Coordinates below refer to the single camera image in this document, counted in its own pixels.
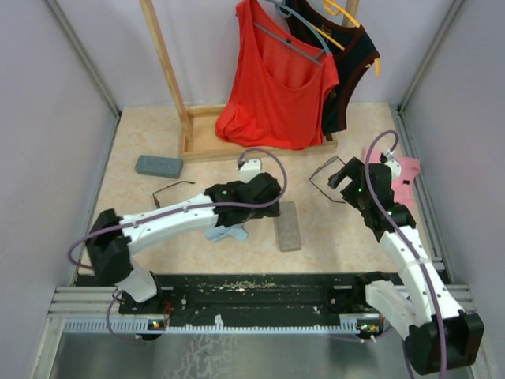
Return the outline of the grey glasses case green lining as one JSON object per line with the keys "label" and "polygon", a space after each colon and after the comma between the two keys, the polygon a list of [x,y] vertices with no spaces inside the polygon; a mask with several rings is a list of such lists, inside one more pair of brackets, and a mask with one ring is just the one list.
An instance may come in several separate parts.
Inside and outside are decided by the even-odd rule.
{"label": "grey glasses case green lining", "polygon": [[275,237],[281,252],[294,252],[302,247],[296,204],[285,201],[279,204],[280,215],[275,219]]}

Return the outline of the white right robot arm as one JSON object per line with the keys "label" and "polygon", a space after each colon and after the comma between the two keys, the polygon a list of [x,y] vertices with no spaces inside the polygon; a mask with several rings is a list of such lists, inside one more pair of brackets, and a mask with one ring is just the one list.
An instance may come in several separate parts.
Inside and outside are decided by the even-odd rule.
{"label": "white right robot arm", "polygon": [[402,295],[382,272],[355,278],[353,305],[377,310],[402,338],[410,366],[420,375],[471,366],[477,359],[484,323],[467,313],[447,289],[426,253],[410,210],[395,201],[391,167],[350,159],[328,179],[358,210],[379,245],[395,263],[407,291]]}

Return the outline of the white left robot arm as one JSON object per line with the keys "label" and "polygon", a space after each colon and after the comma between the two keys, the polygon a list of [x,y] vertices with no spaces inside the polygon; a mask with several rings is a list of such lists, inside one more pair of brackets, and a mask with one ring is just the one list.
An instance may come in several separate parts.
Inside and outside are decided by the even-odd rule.
{"label": "white left robot arm", "polygon": [[280,215],[286,187],[268,173],[248,182],[215,184],[181,203],[144,214],[119,216],[112,208],[95,220],[86,249],[100,286],[115,286],[147,313],[163,307],[164,294],[154,275],[133,255],[170,238],[215,227],[233,227],[252,219]]}

